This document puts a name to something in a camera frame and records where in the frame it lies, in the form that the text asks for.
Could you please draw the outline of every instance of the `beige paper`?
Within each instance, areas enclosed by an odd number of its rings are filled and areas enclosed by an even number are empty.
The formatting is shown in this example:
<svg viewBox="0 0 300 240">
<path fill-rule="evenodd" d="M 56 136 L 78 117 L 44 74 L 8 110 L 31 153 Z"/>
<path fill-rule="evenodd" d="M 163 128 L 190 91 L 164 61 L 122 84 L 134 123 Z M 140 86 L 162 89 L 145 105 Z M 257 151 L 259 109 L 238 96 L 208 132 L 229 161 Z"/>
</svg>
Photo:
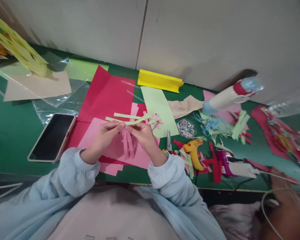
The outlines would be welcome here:
<svg viewBox="0 0 300 240">
<path fill-rule="evenodd" d="M 181 118 L 189 113 L 201 109 L 203 101 L 199 101 L 193 96 L 186 97 L 183 101 L 168 101 L 174 119 Z"/>
<path fill-rule="evenodd" d="M 46 77 L 13 76 L 8 85 L 3 101 L 40 99 L 71 93 L 67 72 L 54 72 Z"/>
</svg>

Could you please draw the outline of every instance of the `white wall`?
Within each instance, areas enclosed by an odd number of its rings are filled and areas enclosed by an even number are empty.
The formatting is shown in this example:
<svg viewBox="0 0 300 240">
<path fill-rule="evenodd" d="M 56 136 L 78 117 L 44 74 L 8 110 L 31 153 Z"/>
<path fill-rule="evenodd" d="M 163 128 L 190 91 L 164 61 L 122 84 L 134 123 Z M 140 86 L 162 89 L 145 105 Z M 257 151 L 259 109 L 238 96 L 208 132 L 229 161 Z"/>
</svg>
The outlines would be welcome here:
<svg viewBox="0 0 300 240">
<path fill-rule="evenodd" d="M 135 68 L 146 0 L 0 0 L 27 41 Z"/>
<path fill-rule="evenodd" d="M 300 91 L 300 0 L 150 0 L 137 69 L 208 89 L 245 68 L 268 103 Z"/>
</svg>

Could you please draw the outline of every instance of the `table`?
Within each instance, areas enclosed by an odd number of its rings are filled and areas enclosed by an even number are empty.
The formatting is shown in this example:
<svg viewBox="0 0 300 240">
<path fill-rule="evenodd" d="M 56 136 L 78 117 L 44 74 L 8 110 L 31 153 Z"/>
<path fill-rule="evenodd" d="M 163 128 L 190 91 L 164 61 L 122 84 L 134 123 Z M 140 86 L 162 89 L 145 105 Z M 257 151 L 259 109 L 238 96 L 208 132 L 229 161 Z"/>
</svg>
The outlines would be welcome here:
<svg viewBox="0 0 300 240">
<path fill-rule="evenodd" d="M 72 58 L 72 54 L 32 45 L 33 48 L 41 55 L 50 51 L 61 58 Z M 96 60 L 87 60 L 96 63 L 104 63 Z M 131 78 L 137 81 L 139 71 L 117 66 L 114 64 L 106 63 L 109 65 L 109 73 L 115 76 Z M 6 80 L 0 77 L 0 90 L 5 92 Z M 180 93 L 173 93 L 163 91 L 168 100 L 183 100 L 189 95 L 194 96 L 198 100 L 204 100 L 203 88 L 184 84 L 180 88 Z M 141 90 L 136 88 L 135 94 L 142 98 Z M 3 97 L 0 95 L 0 173 L 9 174 L 24 174 L 24 175 L 37 175 L 42 176 L 48 174 L 52 169 L 58 167 L 57 164 L 51 163 L 39 163 L 27 161 L 27 156 L 31 151 L 38 136 L 43 130 L 43 125 L 39 121 L 36 112 L 32 106 L 32 102 L 26 101 L 14 101 L 3 102 Z M 136 103 L 142 103 L 137 98 L 133 99 Z M 248 101 L 242 104 L 242 108 L 250 114 L 252 109 L 255 109 L 259 104 Z M 187 119 L 191 119 L 192 114 L 185 116 Z M 300 130 L 300 116 L 291 116 L 283 118 L 283 121 L 294 127 L 296 130 Z M 196 128 L 199 130 L 200 126 L 198 122 L 193 121 Z M 267 141 L 263 135 L 263 132 L 258 123 L 251 118 L 248 122 L 250 133 L 253 136 L 253 145 L 242 145 L 241 142 L 232 139 L 224 139 L 224 145 L 231 149 L 236 158 L 248 158 L 263 165 L 273 165 L 279 170 L 284 171 L 287 175 L 296 178 L 300 181 L 300 167 L 298 167 L 292 161 L 276 157 L 272 154 Z M 181 136 L 173 136 L 172 140 L 187 143 L 187 139 Z M 160 142 L 160 148 L 166 148 L 167 139 L 162 138 Z M 172 145 L 174 150 L 177 150 L 175 144 Z M 207 142 L 204 142 L 203 146 L 199 150 L 207 154 L 208 157 L 212 157 Z M 98 180 L 105 180 L 109 182 L 126 182 L 137 184 L 150 184 L 150 179 L 147 174 L 147 170 L 134 166 L 124 166 L 123 171 L 119 171 L 117 176 L 111 176 L 104 173 L 100 173 L 97 176 Z M 199 188 L 219 189 L 219 190 L 233 190 L 240 182 L 247 178 L 230 178 L 222 177 L 221 184 L 213 182 L 212 174 L 199 175 L 197 179 L 197 186 Z M 248 183 L 241 185 L 240 190 L 247 191 L 267 191 L 270 189 L 268 176 L 260 175 L 257 179 L 254 179 Z"/>
</svg>

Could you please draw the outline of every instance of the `yellow glue gun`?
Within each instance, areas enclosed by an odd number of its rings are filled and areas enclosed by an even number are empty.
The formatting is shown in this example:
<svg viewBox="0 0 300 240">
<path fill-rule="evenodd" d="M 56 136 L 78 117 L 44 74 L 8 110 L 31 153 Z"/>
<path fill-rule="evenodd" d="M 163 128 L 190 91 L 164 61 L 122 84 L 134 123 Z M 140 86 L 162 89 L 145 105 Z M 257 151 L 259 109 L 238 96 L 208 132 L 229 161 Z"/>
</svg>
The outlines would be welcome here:
<svg viewBox="0 0 300 240">
<path fill-rule="evenodd" d="M 188 144 L 183 145 L 184 151 L 190 153 L 194 168 L 199 171 L 202 171 L 204 169 L 204 167 L 199 162 L 199 158 L 197 155 L 198 147 L 202 145 L 202 139 L 195 139 Z"/>
</svg>

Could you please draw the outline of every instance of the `light blue jacket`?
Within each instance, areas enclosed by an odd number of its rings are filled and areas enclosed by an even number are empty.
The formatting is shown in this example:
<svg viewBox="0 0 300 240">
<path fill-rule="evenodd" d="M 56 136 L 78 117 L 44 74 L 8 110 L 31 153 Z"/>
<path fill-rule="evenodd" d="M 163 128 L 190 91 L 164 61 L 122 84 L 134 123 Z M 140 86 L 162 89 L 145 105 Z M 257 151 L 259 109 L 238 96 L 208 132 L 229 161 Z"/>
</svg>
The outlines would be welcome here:
<svg viewBox="0 0 300 240">
<path fill-rule="evenodd" d="M 70 148 L 57 169 L 0 204 L 0 240 L 46 240 L 62 217 L 95 183 L 100 163 L 86 164 L 79 148 Z M 169 155 L 161 167 L 151 163 L 150 193 L 180 239 L 225 239 L 198 189 L 186 176 L 181 157 Z"/>
</svg>

